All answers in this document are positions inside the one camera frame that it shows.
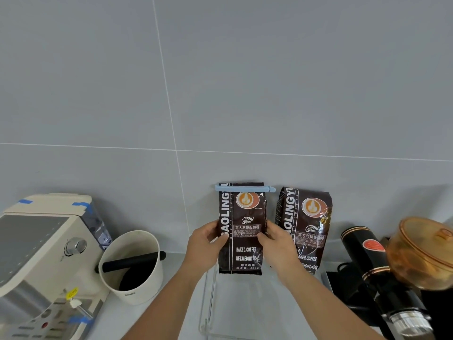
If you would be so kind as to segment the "person's right hand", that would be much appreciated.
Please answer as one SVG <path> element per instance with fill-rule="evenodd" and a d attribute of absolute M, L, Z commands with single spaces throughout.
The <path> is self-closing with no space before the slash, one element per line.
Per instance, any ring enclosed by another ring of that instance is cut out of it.
<path fill-rule="evenodd" d="M 294 274 L 303 267 L 291 235 L 269 220 L 266 225 L 265 234 L 274 240 L 274 244 L 272 247 L 263 247 L 263 256 L 286 286 Z"/>

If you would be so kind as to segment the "black knock bar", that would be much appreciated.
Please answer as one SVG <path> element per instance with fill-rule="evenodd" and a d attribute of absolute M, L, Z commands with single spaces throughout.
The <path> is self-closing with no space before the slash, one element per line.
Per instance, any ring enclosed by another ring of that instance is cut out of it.
<path fill-rule="evenodd" d="M 151 266 L 155 265 L 158 261 L 163 261 L 167 256 L 165 251 L 152 252 L 143 255 L 117 259 L 113 261 L 104 262 L 102 265 L 98 264 L 94 268 L 95 273 L 100 273 L 100 267 L 104 273 L 113 272 L 121 269 L 132 268 L 136 266 Z"/>

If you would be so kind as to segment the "clear acrylic tray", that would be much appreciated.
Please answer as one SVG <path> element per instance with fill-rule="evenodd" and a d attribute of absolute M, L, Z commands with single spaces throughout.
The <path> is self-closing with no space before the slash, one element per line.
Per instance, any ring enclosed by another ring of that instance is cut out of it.
<path fill-rule="evenodd" d="M 204 340 L 317 340 L 267 262 L 261 276 L 220 274 L 215 265 L 202 281 L 199 332 Z"/>

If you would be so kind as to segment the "black coffee grinder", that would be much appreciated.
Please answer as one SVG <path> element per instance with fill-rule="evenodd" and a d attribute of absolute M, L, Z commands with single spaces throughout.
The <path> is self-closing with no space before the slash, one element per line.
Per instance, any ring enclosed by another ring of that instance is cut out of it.
<path fill-rule="evenodd" d="M 346 302 L 357 293 L 403 338 L 433 334 L 431 317 L 422 300 L 390 271 L 384 246 L 367 227 L 353 226 L 341 234 L 351 262 L 338 268 Z"/>

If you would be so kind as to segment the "amber grinder bean hopper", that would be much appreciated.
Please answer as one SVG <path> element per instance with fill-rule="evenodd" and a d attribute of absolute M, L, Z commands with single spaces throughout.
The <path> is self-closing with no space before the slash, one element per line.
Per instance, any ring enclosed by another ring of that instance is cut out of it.
<path fill-rule="evenodd" d="M 386 246 L 390 271 L 420 290 L 453 288 L 453 228 L 423 217 L 407 217 Z"/>

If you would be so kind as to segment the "person's left forearm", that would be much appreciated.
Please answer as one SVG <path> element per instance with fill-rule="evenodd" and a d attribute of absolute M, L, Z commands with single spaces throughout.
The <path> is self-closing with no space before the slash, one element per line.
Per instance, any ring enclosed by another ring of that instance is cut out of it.
<path fill-rule="evenodd" d="M 121 340 L 178 340 L 203 274 L 183 263 Z"/>

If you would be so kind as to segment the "cream espresso machine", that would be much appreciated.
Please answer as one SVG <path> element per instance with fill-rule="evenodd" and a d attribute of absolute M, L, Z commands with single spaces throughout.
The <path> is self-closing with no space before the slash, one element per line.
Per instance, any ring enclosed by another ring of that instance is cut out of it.
<path fill-rule="evenodd" d="M 86 340 L 111 242 L 89 195 L 35 194 L 0 213 L 0 340 Z"/>

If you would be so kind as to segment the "person's left hand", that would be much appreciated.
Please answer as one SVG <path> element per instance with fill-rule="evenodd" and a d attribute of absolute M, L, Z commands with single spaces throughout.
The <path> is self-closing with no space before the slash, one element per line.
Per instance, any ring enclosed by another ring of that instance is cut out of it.
<path fill-rule="evenodd" d="M 200 279 L 216 264 L 220 250 L 212 247 L 212 241 L 220 236 L 217 225 L 218 220 L 206 223 L 190 236 L 182 263 L 182 270 L 189 276 Z"/>

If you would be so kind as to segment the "person's right forearm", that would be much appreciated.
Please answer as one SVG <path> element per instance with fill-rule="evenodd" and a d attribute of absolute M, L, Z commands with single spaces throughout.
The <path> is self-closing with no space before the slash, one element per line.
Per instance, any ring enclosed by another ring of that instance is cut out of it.
<path fill-rule="evenodd" d="M 386 340 L 300 264 L 278 271 L 317 340 Z"/>

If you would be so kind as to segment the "light blue sealing clip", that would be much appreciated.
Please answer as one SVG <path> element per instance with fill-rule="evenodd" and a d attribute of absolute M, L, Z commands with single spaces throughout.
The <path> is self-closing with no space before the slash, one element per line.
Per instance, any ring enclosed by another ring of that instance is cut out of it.
<path fill-rule="evenodd" d="M 242 193 L 242 192 L 247 192 L 247 193 L 275 193 L 276 188 L 271 187 L 271 186 L 226 186 L 226 185 L 220 185 L 216 184 L 214 186 L 215 191 L 217 192 L 228 192 L 228 193 Z"/>

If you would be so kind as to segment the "clipped dark coffee bean bag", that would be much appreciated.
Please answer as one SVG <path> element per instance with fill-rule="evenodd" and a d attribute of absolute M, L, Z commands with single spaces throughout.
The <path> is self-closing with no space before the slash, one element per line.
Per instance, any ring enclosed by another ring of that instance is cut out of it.
<path fill-rule="evenodd" d="M 226 186 L 264 186 L 264 183 L 220 183 Z M 219 274 L 261 275 L 263 247 L 258 233 L 266 233 L 266 193 L 218 192 L 218 235 L 229 240 L 218 256 Z"/>

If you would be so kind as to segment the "white knock box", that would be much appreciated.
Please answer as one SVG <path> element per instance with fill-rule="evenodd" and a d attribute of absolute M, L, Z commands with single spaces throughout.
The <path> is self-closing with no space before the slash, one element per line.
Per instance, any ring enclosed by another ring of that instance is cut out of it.
<path fill-rule="evenodd" d="M 115 239 L 101 256 L 99 264 L 117 259 L 159 252 L 160 245 L 154 235 L 143 230 L 133 230 Z M 129 305 L 143 304 L 154 297 L 163 282 L 162 261 L 151 266 L 136 266 L 98 274 L 104 285 L 122 302 Z"/>

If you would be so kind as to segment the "sealed dark coffee bean bag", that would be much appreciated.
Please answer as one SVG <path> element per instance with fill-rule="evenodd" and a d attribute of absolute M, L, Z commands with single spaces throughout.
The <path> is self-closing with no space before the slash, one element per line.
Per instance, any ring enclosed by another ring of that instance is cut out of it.
<path fill-rule="evenodd" d="M 315 274 L 320 267 L 331 223 L 328 192 L 283 187 L 276 204 L 275 223 L 291 235 L 298 259 Z"/>

